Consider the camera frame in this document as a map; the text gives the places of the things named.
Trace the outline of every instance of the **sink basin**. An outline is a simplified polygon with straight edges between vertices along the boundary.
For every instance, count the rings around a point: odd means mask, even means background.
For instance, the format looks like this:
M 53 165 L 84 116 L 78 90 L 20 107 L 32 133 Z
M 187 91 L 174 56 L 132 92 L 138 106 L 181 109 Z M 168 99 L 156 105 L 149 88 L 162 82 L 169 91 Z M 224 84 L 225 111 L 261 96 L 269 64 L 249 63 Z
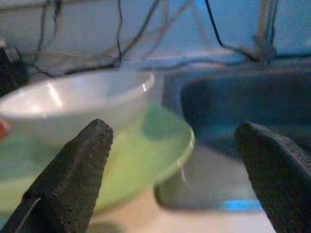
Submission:
M 177 72 L 165 78 L 163 103 L 193 127 L 192 157 L 155 189 L 168 208 L 260 210 L 234 131 L 251 121 L 311 149 L 309 61 Z

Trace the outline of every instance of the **white bowl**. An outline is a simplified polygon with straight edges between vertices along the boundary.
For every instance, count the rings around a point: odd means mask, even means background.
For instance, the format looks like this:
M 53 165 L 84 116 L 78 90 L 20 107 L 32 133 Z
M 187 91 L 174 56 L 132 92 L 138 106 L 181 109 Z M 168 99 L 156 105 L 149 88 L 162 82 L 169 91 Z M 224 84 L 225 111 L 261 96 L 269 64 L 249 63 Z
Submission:
M 0 118 L 16 131 L 63 145 L 94 119 L 115 128 L 139 114 L 151 73 L 96 71 L 36 83 L 0 99 Z

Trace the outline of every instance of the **green bowl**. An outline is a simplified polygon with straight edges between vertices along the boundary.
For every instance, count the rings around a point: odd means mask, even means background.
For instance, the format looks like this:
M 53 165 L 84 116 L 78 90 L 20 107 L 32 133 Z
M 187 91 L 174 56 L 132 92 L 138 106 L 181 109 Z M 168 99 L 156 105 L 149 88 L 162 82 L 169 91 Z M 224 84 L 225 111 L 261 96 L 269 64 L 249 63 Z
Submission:
M 150 105 L 116 133 L 95 211 L 173 175 L 191 154 L 193 144 L 193 131 L 184 120 Z M 15 210 L 59 150 L 17 133 L 0 141 L 0 212 Z

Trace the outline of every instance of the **white countertop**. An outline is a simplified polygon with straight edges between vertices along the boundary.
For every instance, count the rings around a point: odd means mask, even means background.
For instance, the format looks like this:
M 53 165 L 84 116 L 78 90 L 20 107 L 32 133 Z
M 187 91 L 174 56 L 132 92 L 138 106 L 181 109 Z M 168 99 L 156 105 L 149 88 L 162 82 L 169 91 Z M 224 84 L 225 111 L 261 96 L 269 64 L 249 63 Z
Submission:
M 148 189 L 127 203 L 95 215 L 87 233 L 275 233 L 260 212 L 171 211 Z

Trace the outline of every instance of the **white wall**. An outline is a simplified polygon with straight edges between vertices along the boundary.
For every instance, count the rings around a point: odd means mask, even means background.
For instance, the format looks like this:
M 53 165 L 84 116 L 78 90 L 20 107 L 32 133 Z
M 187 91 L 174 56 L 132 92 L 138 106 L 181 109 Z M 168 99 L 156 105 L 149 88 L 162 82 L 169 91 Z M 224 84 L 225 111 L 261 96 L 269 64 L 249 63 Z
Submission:
M 121 0 L 124 25 L 122 39 L 134 36 L 153 0 Z M 169 0 L 170 13 L 183 2 Z M 280 0 L 276 19 L 277 48 L 280 52 L 310 52 L 310 0 Z M 253 49 L 252 36 L 257 31 L 259 0 L 210 0 L 220 36 L 227 44 Z M 187 10 L 165 35 L 154 55 L 194 54 L 221 51 L 204 0 L 195 0 L 204 32 L 198 28 L 191 10 Z M 0 12 L 0 35 L 22 52 L 34 51 L 39 40 L 41 9 L 19 9 Z M 157 9 L 148 30 L 161 24 L 161 6 Z M 118 25 L 116 0 L 93 1 L 64 5 L 61 31 L 50 50 L 94 53 L 116 44 Z M 48 11 L 47 38 L 51 35 L 52 8 Z M 132 56 L 144 54 L 156 36 L 133 49 Z

